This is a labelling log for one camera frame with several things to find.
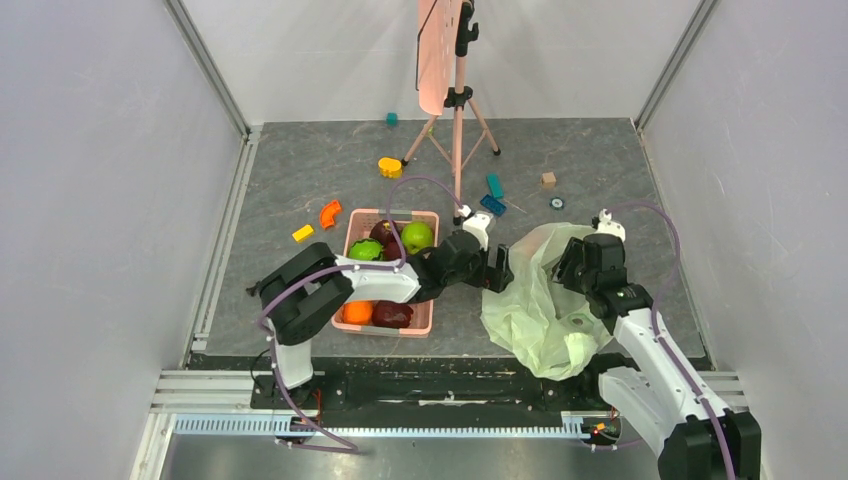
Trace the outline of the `light green plastic bag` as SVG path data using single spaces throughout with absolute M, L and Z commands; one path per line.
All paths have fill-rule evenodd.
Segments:
M 481 320 L 490 340 L 537 378 L 578 375 L 612 340 L 584 296 L 552 279 L 568 242 L 593 232 L 572 223 L 534 228 L 509 248 L 513 281 L 501 293 L 482 293 Z

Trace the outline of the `green fake apple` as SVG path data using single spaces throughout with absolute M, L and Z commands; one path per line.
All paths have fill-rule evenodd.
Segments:
M 426 222 L 413 221 L 403 227 L 401 243 L 408 254 L 416 254 L 434 246 L 435 234 Z

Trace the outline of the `small dark red plum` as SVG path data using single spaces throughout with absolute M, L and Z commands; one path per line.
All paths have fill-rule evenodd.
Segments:
M 403 256 L 404 252 L 404 247 L 401 244 L 390 242 L 383 248 L 383 259 L 385 261 L 399 260 Z

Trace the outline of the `green black toy watermelon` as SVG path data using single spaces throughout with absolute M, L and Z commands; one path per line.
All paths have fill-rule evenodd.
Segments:
M 347 257 L 361 261 L 382 261 L 383 245 L 373 238 L 363 238 L 355 241 L 349 248 Z

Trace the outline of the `orange fake orange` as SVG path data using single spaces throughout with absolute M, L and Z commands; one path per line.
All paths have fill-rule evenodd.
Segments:
M 372 301 L 356 301 L 344 305 L 342 321 L 349 325 L 366 326 L 371 323 L 375 303 Z

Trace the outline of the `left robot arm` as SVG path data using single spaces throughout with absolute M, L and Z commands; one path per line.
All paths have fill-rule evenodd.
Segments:
M 501 293 L 514 279 L 508 248 L 499 245 L 495 264 L 488 260 L 488 249 L 463 230 L 393 261 L 350 259 L 324 242 L 307 246 L 248 290 L 261 302 L 258 324 L 270 347 L 276 394 L 295 408 L 312 399 L 311 340 L 343 305 L 425 303 L 457 283 Z

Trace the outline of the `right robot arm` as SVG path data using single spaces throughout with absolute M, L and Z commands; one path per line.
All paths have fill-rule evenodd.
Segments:
M 553 280 L 585 297 L 634 366 L 594 370 L 577 382 L 591 408 L 622 413 L 657 458 L 663 479 L 758 479 L 762 431 L 707 384 L 670 336 L 653 297 L 629 281 L 621 238 L 571 238 Z

